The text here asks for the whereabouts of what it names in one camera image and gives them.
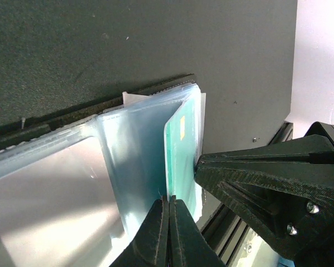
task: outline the stack of plastic sleeves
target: stack of plastic sleeves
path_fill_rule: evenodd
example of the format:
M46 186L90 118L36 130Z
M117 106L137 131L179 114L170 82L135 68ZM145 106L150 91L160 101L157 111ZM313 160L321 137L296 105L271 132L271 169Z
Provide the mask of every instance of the stack of plastic sleeves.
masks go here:
M204 101L196 84L125 94L119 108L0 151L0 239L14 264L109 265L163 195L197 221ZM85 252L94 246L101 256Z

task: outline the green card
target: green card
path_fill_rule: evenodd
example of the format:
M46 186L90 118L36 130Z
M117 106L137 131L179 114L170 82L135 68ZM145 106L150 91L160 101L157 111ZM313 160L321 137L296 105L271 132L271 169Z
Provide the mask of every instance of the green card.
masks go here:
M198 153L197 101L200 103L200 97L189 97L183 102L164 129L167 196L182 199L195 220L200 216L198 198L201 198L194 181Z

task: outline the screw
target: screw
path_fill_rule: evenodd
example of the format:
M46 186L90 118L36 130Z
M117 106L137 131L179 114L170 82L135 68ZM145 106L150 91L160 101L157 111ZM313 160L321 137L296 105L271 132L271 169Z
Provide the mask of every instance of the screw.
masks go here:
M247 253L251 253L252 252L252 246L248 245L248 247L246 248L246 252Z
M297 229L294 228L294 226L292 224L288 224L287 225L287 233L289 235L297 235L298 232L297 232Z
M316 214L319 212L319 207L317 205L315 205L314 203L312 202L308 202L307 203L307 211L310 213L310 214Z

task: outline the dark gray surface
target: dark gray surface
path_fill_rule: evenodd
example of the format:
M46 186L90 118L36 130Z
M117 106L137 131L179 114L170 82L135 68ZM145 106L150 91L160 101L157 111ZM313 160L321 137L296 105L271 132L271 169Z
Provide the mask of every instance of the dark gray surface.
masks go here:
M296 9L0 0L0 126L195 73L207 93L204 152L265 145L289 113Z

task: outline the transparent plastic sheet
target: transparent plastic sheet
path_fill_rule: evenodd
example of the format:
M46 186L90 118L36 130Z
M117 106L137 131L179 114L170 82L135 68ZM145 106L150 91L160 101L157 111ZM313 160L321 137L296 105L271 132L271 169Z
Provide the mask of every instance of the transparent plastic sheet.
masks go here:
M164 127L193 92L200 94L197 85L178 87L99 116L109 175L130 240L153 202L166 194Z
M109 265L129 243L97 129L92 117L0 154L0 240L16 266L79 266L102 236L94 260Z
M134 95L134 94L126 93L126 92L122 93L124 106L128 106L132 103L143 101L148 97L152 97L152 96L140 96L140 95ZM183 149L182 149L181 151L179 151L179 154L182 154L182 155L176 155L176 154L178 154L178 151L173 151L174 155L177 156L176 157L177 162L175 161L175 159L173 159L174 160L174 163L173 163L174 166L172 166L171 157L167 156L167 152L169 151L169 148L166 147L166 128L168 126L168 123L171 122L171 120L173 120L174 117L178 116L178 112L180 112L180 109L183 108L183 105L185 104L186 101L182 104L182 106L179 107L177 112L172 116L172 118L169 120L169 122L167 122L167 124L165 125L165 133L164 133L164 135L165 135L164 136L164 139L165 139L165 157L166 157L165 162L167 162L170 165L170 167L174 170L179 168L178 160L183 160L183 159L181 159L181 156L182 157L188 157L188 154L190 154L190 156L193 158L195 156L195 151L197 150L197 156L195 158L195 161L193 162L193 166L195 166L198 158L202 154L203 132L204 132L204 116L205 116L205 99L206 99L206 94L205 93L201 93L201 94L197 93L197 94L194 94L194 96L190 96L188 98L188 101L195 101L195 103L193 103L193 106L191 107L191 109L188 109L188 107L187 107L187 109L185 111L190 110L191 112L194 113L193 116L195 116L195 123L193 123L192 125L189 125L190 128L187 129L187 131L191 132L191 134L193 135L192 140L194 138L196 138L195 133L197 132L198 139L199 139L198 147L195 148L194 147L195 143L192 141L191 145L189 146L191 148L191 151L189 153L187 153L187 151L185 151L185 150L183 151ZM172 177L171 172L170 173L168 172L168 168L167 168L168 164L166 164L166 185L167 185L167 188L169 187L169 181L172 183L173 178L175 180L178 179L178 177L176 177L176 175L175 175L175 171L173 172L173 177ZM197 222L202 215L202 209L203 209L202 188L197 183L194 182L193 178L191 178L191 176L194 174L194 170L189 170L188 174L189 174L189 178L184 179L184 182L187 184L186 186L188 186L189 188L186 191L182 190L182 195L180 193L178 193L177 198L184 200L184 202L186 203L189 211L191 212L191 214L193 216L194 221ZM176 194L176 190L174 190L174 194L173 194L172 191L169 191L169 189L167 190L167 195L175 195L175 194Z
M0 202L0 237L16 265L47 263L49 248L50 255L57 255L50 260L54 265L72 261L74 266L89 265L91 257L77 257L97 233L103 236L101 229L107 235L103 237L106 255L95 261L102 265L112 262L135 236L154 200L166 194L164 126L193 92L200 94L197 85L179 86L148 99L133 97L128 105L0 153L0 201L7 199ZM199 137L203 135L203 118L196 122ZM106 179L99 181L96 173ZM88 192L95 196L95 202L90 202ZM85 205L96 209L79 209ZM55 213L54 206L63 210ZM45 218L45 209L51 210L47 213L52 218L47 218L51 226L40 219ZM106 218L102 225L96 225L99 220L93 219L97 213L100 219ZM20 218L24 218L24 224L15 224ZM75 234L75 242L70 242L71 233L77 231L74 225L79 222L84 223L81 227L86 231ZM22 242L30 245L23 247ZM35 257L25 256L36 250L40 252Z

